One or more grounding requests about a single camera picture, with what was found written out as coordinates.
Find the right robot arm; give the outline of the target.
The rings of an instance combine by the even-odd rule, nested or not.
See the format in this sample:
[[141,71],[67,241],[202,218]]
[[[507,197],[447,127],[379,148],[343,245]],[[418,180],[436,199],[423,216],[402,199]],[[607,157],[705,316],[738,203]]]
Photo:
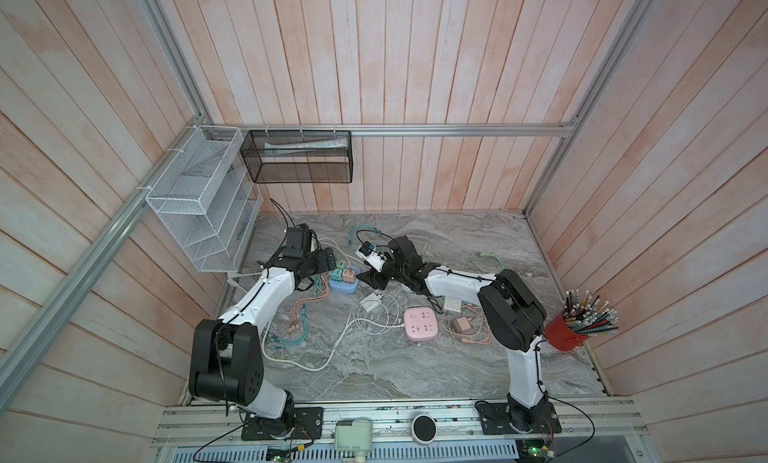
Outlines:
[[451,297],[478,305],[492,337],[506,349],[508,425],[521,433],[535,429],[548,404],[537,348],[543,341],[547,314],[517,273],[467,273],[426,262],[405,236],[391,239],[383,251],[361,241],[356,255],[368,267],[358,279],[376,290],[396,281],[418,295]]

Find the red pencil cup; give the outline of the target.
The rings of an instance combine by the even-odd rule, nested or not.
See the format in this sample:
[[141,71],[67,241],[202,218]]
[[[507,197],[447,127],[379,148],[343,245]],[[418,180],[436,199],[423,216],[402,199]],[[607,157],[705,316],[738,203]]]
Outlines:
[[568,290],[560,313],[544,330],[548,343],[562,352],[581,347],[588,339],[619,329],[618,310],[592,291]]

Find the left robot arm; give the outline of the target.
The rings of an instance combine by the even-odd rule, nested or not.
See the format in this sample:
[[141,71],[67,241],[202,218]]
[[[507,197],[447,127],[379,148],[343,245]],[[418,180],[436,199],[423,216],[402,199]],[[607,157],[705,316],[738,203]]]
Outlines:
[[280,256],[255,285],[219,318],[201,321],[194,330],[188,380],[197,398],[236,404],[269,420],[287,414],[289,393],[268,381],[261,337],[278,307],[302,280],[336,268],[330,248],[302,257]]

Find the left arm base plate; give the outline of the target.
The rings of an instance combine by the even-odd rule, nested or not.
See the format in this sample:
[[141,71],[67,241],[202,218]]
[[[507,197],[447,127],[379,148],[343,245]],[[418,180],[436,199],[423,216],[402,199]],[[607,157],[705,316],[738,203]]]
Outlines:
[[277,419],[248,416],[242,428],[243,441],[313,441],[321,438],[324,409],[322,407],[287,408]]

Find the blue power strip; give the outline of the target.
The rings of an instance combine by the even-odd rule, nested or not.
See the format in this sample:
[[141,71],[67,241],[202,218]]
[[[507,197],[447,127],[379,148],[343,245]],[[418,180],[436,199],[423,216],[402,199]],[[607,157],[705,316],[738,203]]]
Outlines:
[[359,280],[357,275],[359,268],[353,265],[340,263],[336,269],[329,273],[329,287],[332,291],[353,294],[357,291]]

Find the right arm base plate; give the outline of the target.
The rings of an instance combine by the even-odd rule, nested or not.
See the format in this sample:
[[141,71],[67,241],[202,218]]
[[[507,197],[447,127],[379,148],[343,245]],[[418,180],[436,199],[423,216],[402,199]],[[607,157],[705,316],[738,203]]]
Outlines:
[[480,400],[474,403],[474,408],[478,413],[484,435],[562,432],[559,416],[554,405],[547,398],[542,398],[532,408],[527,408],[514,399],[508,399],[503,403]]

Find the black mesh basket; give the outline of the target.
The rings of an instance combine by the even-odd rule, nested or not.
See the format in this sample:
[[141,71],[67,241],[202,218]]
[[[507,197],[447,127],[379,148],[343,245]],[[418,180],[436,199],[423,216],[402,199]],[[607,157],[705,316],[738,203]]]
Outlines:
[[349,132],[250,130],[240,148],[257,184],[350,184],[354,157]]

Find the pink power strip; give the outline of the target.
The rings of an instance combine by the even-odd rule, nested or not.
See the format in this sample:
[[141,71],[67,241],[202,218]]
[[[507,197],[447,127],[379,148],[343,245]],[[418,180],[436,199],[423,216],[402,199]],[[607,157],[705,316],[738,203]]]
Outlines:
[[403,314],[403,325],[411,342],[433,341],[439,333],[436,313],[430,307],[408,308]]

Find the black round speaker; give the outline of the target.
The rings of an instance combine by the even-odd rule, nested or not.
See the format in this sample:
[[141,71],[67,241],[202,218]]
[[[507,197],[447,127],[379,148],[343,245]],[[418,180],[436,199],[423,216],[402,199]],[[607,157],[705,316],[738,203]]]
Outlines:
[[437,436],[436,420],[426,413],[416,415],[410,424],[410,435],[416,444],[431,444]]

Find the beige charger plug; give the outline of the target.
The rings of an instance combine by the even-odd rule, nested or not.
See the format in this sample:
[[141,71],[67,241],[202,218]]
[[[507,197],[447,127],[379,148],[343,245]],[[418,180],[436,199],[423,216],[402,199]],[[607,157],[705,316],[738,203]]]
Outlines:
[[457,317],[451,321],[451,329],[460,335],[467,335],[472,330],[471,319],[468,317]]

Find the white box device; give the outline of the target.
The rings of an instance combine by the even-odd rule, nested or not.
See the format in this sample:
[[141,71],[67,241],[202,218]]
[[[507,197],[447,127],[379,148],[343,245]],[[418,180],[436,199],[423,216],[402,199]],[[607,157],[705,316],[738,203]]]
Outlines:
[[344,462],[365,463],[373,450],[373,422],[365,418],[339,421],[334,450],[343,455]]

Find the white charger plug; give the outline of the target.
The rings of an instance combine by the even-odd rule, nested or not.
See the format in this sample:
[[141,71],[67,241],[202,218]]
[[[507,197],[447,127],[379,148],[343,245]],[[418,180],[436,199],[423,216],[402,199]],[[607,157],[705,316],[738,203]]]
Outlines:
[[360,301],[358,311],[365,314],[375,314],[382,309],[381,296],[376,293],[371,293]]

